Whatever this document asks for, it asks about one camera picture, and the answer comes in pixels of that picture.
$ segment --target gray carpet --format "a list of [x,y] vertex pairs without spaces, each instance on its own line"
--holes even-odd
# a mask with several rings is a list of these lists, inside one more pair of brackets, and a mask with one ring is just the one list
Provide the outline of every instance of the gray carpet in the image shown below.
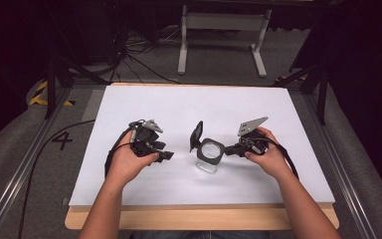
[[[287,75],[287,69],[293,61],[307,32],[277,31],[268,32],[262,47],[268,76],[261,79],[248,50],[253,34],[239,33],[225,38],[212,32],[190,34],[187,72],[184,76],[176,74],[179,57],[179,44],[171,43],[156,48],[150,53],[133,55],[160,75],[177,79],[184,84],[230,85],[230,86],[266,86],[279,76]],[[131,68],[142,81],[164,83],[153,73],[136,62],[130,62]],[[117,69],[115,81],[138,82],[125,63]],[[110,73],[103,76],[109,79]],[[291,98],[312,144],[321,168],[336,198],[334,208],[340,221],[339,233],[342,238],[362,238],[353,219],[346,198],[331,167],[328,154],[309,106],[304,97],[295,91]],[[102,90],[90,80],[78,79],[68,100],[76,101],[73,107],[62,107],[46,137],[72,123],[96,117]],[[30,106],[20,117],[11,122],[0,133],[0,195],[27,151],[35,132],[38,130],[46,112],[43,106]],[[329,89],[326,102],[326,123],[336,150],[350,175],[360,202],[371,222],[377,238],[382,238],[382,181],[371,164],[368,155],[342,113],[332,90]],[[66,130],[72,142],[61,150],[59,142],[50,142],[40,155],[34,171],[32,188],[26,211],[23,238],[76,238],[77,231],[65,227],[64,221],[68,206],[64,198],[70,198],[81,167],[93,124],[83,124]],[[23,186],[5,220],[0,226],[0,238],[17,238],[22,204],[26,185]],[[125,238],[123,232],[119,238]],[[293,238],[290,231],[271,232],[271,237]]]

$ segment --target black number on floor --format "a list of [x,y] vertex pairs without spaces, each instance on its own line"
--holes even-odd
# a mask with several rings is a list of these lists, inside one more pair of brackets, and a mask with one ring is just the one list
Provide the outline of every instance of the black number on floor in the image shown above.
[[54,137],[54,139],[52,139],[52,141],[61,142],[62,145],[61,145],[60,150],[64,150],[65,143],[73,141],[72,139],[68,138],[69,136],[70,136],[70,133],[65,131],[65,132],[59,134],[58,136]]

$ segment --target person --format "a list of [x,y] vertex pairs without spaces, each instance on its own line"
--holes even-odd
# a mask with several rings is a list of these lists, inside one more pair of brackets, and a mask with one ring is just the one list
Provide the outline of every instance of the person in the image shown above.
[[[279,143],[268,129],[258,127],[257,130],[276,143]],[[117,238],[123,187],[134,179],[142,168],[158,157],[157,153],[152,153],[137,160],[137,156],[128,145],[130,138],[131,131],[119,143],[119,145],[125,144],[125,146],[120,147],[113,156],[110,170],[81,231],[79,237],[81,239]],[[299,180],[293,175],[287,166],[284,156],[273,144],[269,143],[269,149],[264,155],[246,152],[246,158],[258,164],[278,182],[287,217],[296,238],[340,238],[337,230]],[[159,231],[158,233],[159,236],[165,235],[165,237],[161,236],[160,238],[178,238],[175,237],[174,231]],[[197,232],[181,233],[186,238],[204,238],[204,236],[197,234]],[[235,238],[250,238],[249,235],[251,236],[252,234],[235,235]]]

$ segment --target forearm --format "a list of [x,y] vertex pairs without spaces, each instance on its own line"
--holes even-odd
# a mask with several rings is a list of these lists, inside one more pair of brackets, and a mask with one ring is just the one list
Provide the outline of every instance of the forearm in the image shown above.
[[296,238],[340,238],[302,184],[291,173],[278,179],[287,217]]
[[117,238],[123,186],[107,180],[101,187],[80,238]]

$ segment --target yellow and black tape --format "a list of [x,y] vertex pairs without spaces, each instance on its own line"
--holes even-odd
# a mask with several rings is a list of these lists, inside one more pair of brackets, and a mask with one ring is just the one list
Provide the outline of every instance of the yellow and black tape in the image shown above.
[[[39,85],[39,87],[37,88],[36,92],[34,93],[32,99],[30,100],[29,105],[43,105],[43,106],[47,106],[48,105],[48,101],[40,99],[40,95],[45,90],[47,85],[48,85],[48,81],[43,80],[43,82]],[[76,104],[76,101],[66,101],[66,102],[64,102],[64,106],[66,106],[66,107],[72,107],[75,104]]]

